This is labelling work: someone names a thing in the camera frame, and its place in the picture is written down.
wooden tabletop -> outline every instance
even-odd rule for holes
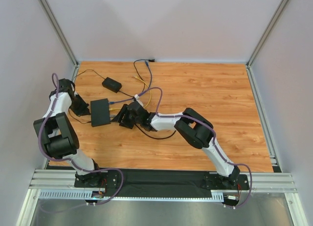
[[[152,86],[163,89],[160,113],[178,113],[190,107],[214,125],[219,144],[234,163],[245,163],[254,172],[272,172],[268,149],[252,95],[245,65],[149,63],[153,73]],[[143,79],[150,75],[144,62],[136,64]],[[141,92],[143,84],[136,80],[132,62],[82,62],[78,73],[93,69],[103,77],[122,83],[122,91],[130,95]],[[90,104],[92,100],[108,98],[118,101],[128,97],[104,88],[103,79],[88,70],[76,78],[76,91]],[[146,104],[146,93],[140,99]],[[152,90],[152,100],[146,108],[154,112],[159,91]],[[121,108],[123,103],[111,105]],[[90,116],[76,117],[82,122]],[[117,123],[92,127],[69,116],[78,135],[80,149],[101,167],[144,168],[169,170],[215,170],[203,151],[190,146],[179,133],[166,140],[154,140]],[[165,137],[171,131],[149,132]]]

white wall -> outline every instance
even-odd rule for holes
[[[279,161],[313,225],[313,0],[291,0],[252,66]]]
[[[37,0],[0,0],[0,219],[15,225],[32,174],[43,164],[33,121],[73,65]]]
[[[246,62],[281,0],[48,0],[79,60]]]

power adapter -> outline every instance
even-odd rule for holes
[[[103,82],[102,82],[102,86],[105,87],[106,89],[109,89],[115,93],[118,93],[119,90],[121,90],[122,88],[122,84],[115,81],[114,79],[111,79],[109,77],[107,77]]]

black cable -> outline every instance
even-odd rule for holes
[[[119,92],[120,92],[120,93],[123,93],[123,94],[126,95],[126,96],[129,96],[129,97],[133,98],[132,95],[128,95],[127,93],[125,93],[125,92],[123,92],[123,91],[121,91],[121,90],[119,90]]]
[[[81,73],[77,74],[75,77],[73,77],[73,79],[76,78],[77,76],[79,76],[79,75],[85,73],[87,70],[91,70],[91,71],[95,72],[96,74],[98,74],[95,70],[89,68],[89,69],[86,69],[84,72],[81,72]]]
[[[171,137],[176,133],[176,131],[174,131],[170,136],[163,137],[163,138],[157,138],[157,137],[153,137],[153,136],[150,136],[150,135],[148,135],[147,133],[145,133],[137,124],[135,124],[135,126],[137,126],[138,129],[139,129],[142,133],[144,133],[144,135],[146,135],[147,137],[149,137],[149,138],[151,138],[151,139],[168,139],[168,138],[171,138]]]
[[[136,72],[137,72],[139,78],[140,78],[142,81],[144,81],[143,78],[140,76],[140,74],[139,74],[139,72],[138,72],[138,70],[137,70],[137,67],[136,67],[136,65],[135,65],[135,63],[136,63],[137,61],[155,62],[155,59],[140,59],[140,60],[135,60],[135,61],[134,61],[134,67],[135,67],[135,69],[136,69]],[[144,90],[145,90],[145,84],[143,84],[143,89],[142,89],[141,92],[143,92]]]
[[[72,118],[74,118],[76,121],[80,122],[81,124],[91,123],[91,121],[89,121],[89,122],[82,122],[82,121],[79,121],[77,118],[73,117],[73,116],[70,114],[70,111],[69,111],[69,110],[68,110],[68,114],[69,114]]]

blue cable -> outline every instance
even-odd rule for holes
[[[145,64],[146,64],[146,66],[147,66],[147,68],[149,70],[149,73],[150,73],[150,83],[149,83],[148,89],[146,89],[143,92],[139,93],[138,94],[139,96],[142,96],[144,93],[146,93],[149,90],[149,88],[150,88],[150,86],[152,84],[152,72],[151,72],[151,69],[150,69],[148,61],[145,61]],[[125,100],[119,100],[119,101],[111,101],[111,102],[109,102],[109,105],[116,104],[116,103],[121,103],[121,102],[125,102],[125,101],[129,101],[129,100],[132,100],[132,98],[125,99]]]

